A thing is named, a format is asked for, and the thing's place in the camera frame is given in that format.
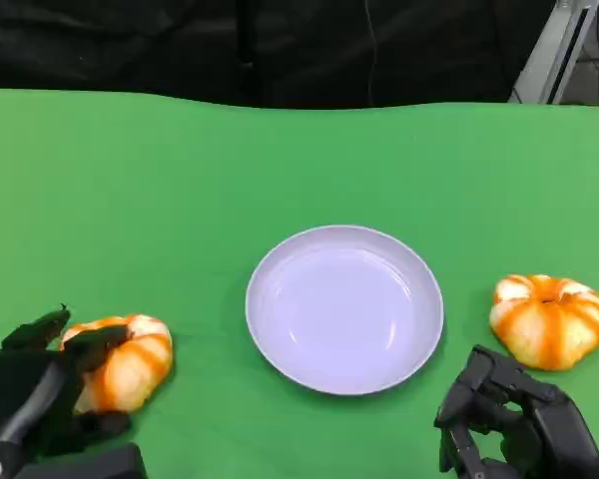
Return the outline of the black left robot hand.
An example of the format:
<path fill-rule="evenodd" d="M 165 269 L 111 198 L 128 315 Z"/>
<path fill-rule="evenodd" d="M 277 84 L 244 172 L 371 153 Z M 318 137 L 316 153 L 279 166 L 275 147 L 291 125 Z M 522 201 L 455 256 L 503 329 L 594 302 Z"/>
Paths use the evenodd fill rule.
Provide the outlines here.
<path fill-rule="evenodd" d="M 49 344 L 71 317 L 66 305 L 16 327 L 0 347 L 0 444 L 29 458 L 76 453 L 131 428 L 126 412 L 77 410 L 86 375 L 128 340 L 125 325 L 83 331 L 62 350 Z"/>

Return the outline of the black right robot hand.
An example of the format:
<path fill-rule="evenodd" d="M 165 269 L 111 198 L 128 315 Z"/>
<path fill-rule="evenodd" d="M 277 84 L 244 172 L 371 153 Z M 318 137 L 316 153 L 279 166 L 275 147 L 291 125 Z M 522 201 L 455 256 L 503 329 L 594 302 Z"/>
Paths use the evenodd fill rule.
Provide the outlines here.
<path fill-rule="evenodd" d="M 599 478 L 575 402 L 512 357 L 472 347 L 435 419 L 439 470 L 458 478 Z"/>

